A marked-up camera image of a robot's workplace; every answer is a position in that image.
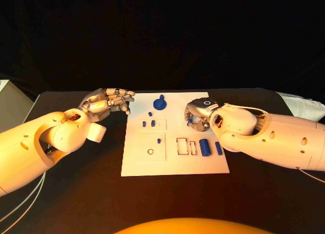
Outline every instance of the table surface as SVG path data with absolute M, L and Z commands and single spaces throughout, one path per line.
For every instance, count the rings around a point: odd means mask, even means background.
M 292 115 L 273 91 L 205 91 L 218 103 Z M 87 93 L 45 92 L 27 121 L 75 108 Z M 325 184 L 300 171 L 243 153 L 225 151 L 228 174 L 121 177 L 126 121 L 123 112 L 113 113 L 100 122 L 107 127 L 101 143 L 87 140 L 46 172 L 36 203 L 10 233 L 114 233 L 139 223 L 173 217 L 222 219 L 273 233 L 325 233 Z M 325 179 L 325 172 L 312 174 Z M 0 218 L 22 202 L 37 181 L 0 197 Z M 0 231 L 29 204 L 30 201 L 1 222 Z

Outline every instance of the robotic arm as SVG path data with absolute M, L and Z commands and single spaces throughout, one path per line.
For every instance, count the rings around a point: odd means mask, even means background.
M 107 129 L 95 122 L 113 111 L 130 114 L 126 101 L 134 101 L 134 95 L 123 89 L 97 89 L 76 109 L 49 113 L 0 133 L 0 196 L 32 182 L 85 139 L 101 142 Z M 46 151 L 39 141 L 50 145 Z
M 260 115 L 245 109 L 257 110 Z M 193 116 L 201 118 L 198 123 L 192 122 Z M 225 150 L 282 167 L 325 171 L 323 124 L 228 103 L 218 106 L 208 98 L 186 105 L 185 120 L 198 131 L 211 128 Z

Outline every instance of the small blue piece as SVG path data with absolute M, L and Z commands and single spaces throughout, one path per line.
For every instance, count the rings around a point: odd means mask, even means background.
M 153 107 L 156 110 L 163 110 L 166 108 L 166 101 L 163 99 L 163 95 L 160 95 L 160 98 L 153 101 Z
M 209 144 L 206 139 L 199 140 L 199 149 L 201 149 L 201 154 L 204 157 L 211 155 L 211 149 L 209 149 Z
M 218 155 L 222 155 L 222 150 L 221 150 L 221 146 L 219 146 L 218 141 L 215 142 L 215 146 L 217 146 L 217 153 L 218 153 Z
M 189 123 L 192 123 L 192 119 L 188 120 L 188 126 L 189 126 Z

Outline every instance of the black backdrop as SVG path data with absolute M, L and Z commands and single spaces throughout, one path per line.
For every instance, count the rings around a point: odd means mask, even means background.
M 0 78 L 32 98 L 263 87 L 325 104 L 325 5 L 0 0 Z

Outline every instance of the white paper sheet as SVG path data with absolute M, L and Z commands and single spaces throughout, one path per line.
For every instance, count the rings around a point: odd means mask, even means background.
M 160 94 L 167 106 L 159 111 L 153 108 L 153 101 L 159 99 Z M 230 173 L 225 155 L 217 153 L 214 132 L 195 131 L 186 126 L 183 118 L 186 104 L 205 97 L 208 93 L 204 92 L 136 94 L 136 101 L 130 102 L 121 176 Z M 188 155 L 178 155 L 176 138 L 186 138 Z M 212 153 L 208 157 L 201 155 L 199 149 L 199 140 L 204 138 L 209 142 Z M 191 155 L 191 141 L 195 142 L 196 155 Z

